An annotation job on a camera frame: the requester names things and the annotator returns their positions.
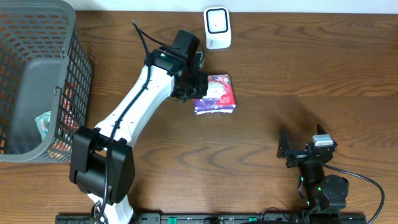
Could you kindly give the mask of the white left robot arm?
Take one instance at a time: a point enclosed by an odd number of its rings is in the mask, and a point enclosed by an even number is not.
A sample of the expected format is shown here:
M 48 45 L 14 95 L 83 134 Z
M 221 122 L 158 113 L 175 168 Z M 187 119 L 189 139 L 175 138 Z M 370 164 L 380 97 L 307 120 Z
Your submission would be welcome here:
M 95 128 L 74 135 L 70 182 L 94 202 L 92 223 L 129 223 L 134 210 L 127 194 L 135 177 L 133 148 L 160 104 L 204 97 L 207 74 L 198 37 L 180 30 L 172 45 L 148 53 L 141 74 L 126 97 Z

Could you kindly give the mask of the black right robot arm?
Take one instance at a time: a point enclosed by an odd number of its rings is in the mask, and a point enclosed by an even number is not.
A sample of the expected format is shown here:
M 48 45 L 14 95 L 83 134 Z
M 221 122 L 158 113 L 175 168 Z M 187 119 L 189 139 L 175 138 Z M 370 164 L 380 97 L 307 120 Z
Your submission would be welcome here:
M 297 167 L 300 172 L 300 186 L 304 188 L 302 197 L 307 199 L 310 207 L 321 211 L 340 211 L 346 207 L 349 182 L 338 175 L 326 175 L 325 164 L 333 159 L 338 144 L 321 125 L 317 134 L 304 149 L 293 149 L 287 135 L 280 131 L 278 158 L 286 159 L 286 167 Z

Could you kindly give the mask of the red purple snack bag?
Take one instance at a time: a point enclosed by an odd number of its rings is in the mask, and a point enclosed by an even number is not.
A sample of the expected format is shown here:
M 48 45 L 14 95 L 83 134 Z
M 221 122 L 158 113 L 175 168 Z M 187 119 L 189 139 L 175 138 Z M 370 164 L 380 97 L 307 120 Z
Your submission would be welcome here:
M 196 115 L 232 113 L 236 107 L 233 86 L 228 74 L 208 76 L 207 94 L 193 101 Z

